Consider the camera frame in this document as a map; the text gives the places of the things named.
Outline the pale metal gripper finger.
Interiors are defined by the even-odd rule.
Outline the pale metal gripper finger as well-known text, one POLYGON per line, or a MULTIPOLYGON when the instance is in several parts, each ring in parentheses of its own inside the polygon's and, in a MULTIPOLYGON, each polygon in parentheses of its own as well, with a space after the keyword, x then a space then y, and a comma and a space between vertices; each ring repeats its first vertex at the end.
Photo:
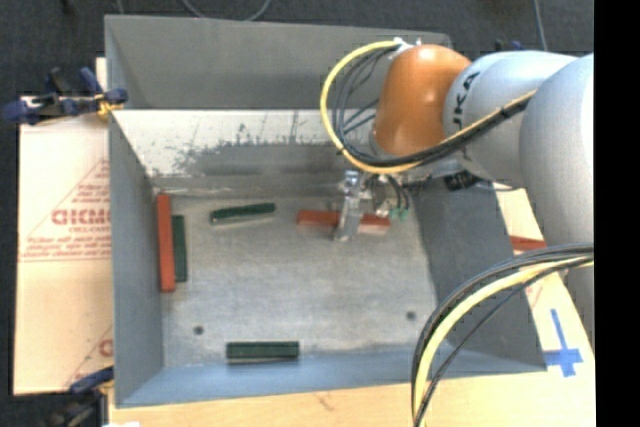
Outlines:
POLYGON ((354 201, 354 172, 352 170, 348 170, 344 173, 341 191, 343 194, 343 203, 334 233, 334 240, 337 242, 345 242, 350 238, 349 223, 354 201))
POLYGON ((362 175, 358 171, 348 172, 348 238, 353 238, 358 231, 362 212, 360 209, 361 202, 361 178, 362 175))

